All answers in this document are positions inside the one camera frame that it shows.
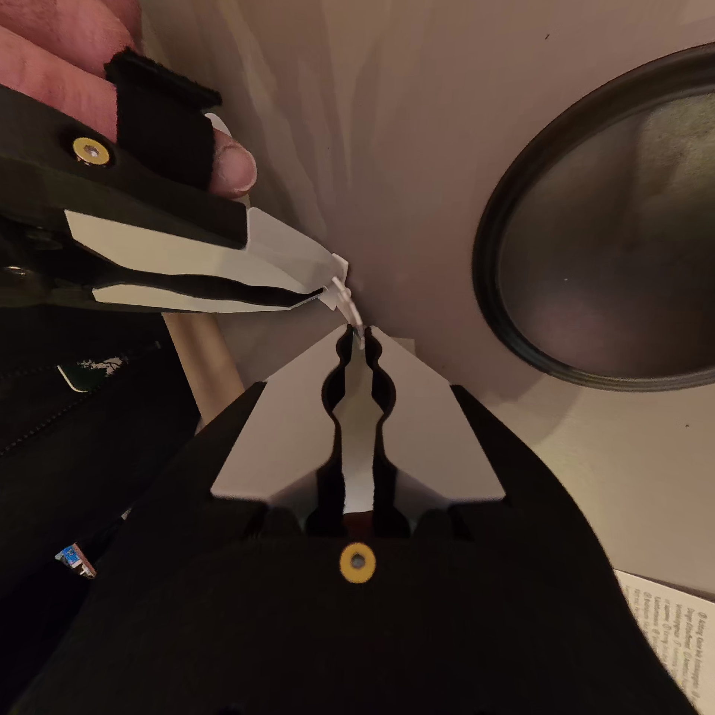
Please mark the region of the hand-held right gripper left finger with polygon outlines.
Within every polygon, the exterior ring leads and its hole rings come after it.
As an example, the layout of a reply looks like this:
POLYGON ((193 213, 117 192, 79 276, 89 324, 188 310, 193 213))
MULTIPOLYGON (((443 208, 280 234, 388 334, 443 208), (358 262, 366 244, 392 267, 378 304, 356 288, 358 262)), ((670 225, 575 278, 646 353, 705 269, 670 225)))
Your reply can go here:
POLYGON ((311 535, 344 536, 341 427, 353 328, 337 328, 261 384, 211 487, 215 498, 288 509, 311 535))

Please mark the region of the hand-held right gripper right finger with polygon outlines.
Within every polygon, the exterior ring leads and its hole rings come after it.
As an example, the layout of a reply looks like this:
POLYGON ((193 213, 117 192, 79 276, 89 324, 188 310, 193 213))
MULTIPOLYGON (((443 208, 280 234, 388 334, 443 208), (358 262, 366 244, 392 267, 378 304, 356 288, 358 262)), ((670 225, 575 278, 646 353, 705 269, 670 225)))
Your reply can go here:
POLYGON ((429 511, 505 498, 451 383, 377 327, 365 331, 371 397, 372 530, 408 538, 429 511))

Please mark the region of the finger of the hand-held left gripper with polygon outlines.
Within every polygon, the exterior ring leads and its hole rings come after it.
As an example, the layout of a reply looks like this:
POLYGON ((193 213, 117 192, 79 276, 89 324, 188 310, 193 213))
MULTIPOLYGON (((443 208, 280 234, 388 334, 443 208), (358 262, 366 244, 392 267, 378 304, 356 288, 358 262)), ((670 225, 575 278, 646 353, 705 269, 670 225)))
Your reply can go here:
POLYGON ((216 245, 65 210, 72 238, 111 263, 143 273, 200 275, 308 294, 345 281, 346 260, 257 208, 243 248, 216 245))
POLYGON ((290 310, 323 290, 304 293, 195 274, 129 274, 92 287, 92 296, 106 305, 159 312, 237 314, 290 310))

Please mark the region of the curved plastic puzzle piece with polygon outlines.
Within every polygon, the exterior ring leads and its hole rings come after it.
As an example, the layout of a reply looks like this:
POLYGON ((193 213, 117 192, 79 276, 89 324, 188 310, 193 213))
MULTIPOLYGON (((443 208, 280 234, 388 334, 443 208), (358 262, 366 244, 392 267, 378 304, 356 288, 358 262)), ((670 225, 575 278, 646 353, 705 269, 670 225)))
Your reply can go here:
POLYGON ((339 310, 344 315, 347 314, 347 303, 351 299, 350 290, 347 288, 345 281, 349 273, 349 262, 335 253, 332 254, 336 265, 338 266, 337 276, 332 279, 329 286, 326 287, 323 295, 323 302, 331 310, 339 310))
POLYGON ((358 341, 360 350, 365 349, 365 326, 362 317, 352 299, 344 302, 344 313, 347 321, 353 328, 358 341))

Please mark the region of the person's left hand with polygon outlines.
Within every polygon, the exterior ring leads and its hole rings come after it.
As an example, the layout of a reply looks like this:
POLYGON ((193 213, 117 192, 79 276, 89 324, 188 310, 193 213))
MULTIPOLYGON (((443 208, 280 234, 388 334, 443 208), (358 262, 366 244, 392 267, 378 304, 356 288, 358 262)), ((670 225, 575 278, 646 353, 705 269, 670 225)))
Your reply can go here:
POLYGON ((86 125, 154 174, 237 200, 254 157, 206 112, 218 92, 146 57, 138 1, 2 1, 1 84, 86 125))

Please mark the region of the black round display stand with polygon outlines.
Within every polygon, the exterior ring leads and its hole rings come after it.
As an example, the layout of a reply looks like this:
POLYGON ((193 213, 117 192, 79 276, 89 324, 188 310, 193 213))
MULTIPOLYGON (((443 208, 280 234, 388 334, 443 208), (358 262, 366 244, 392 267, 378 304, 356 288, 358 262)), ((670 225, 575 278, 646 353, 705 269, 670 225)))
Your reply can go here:
POLYGON ((508 167, 472 283, 496 338, 586 388, 714 383, 714 43, 569 106, 508 167))

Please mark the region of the white instruction sheet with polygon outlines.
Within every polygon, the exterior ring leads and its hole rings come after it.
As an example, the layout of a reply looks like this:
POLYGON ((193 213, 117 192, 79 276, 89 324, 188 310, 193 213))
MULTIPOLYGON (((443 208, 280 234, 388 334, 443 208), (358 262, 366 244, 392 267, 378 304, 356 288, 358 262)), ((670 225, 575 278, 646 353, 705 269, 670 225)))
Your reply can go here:
POLYGON ((701 714, 714 713, 714 604, 667 585, 615 571, 639 628, 701 714))

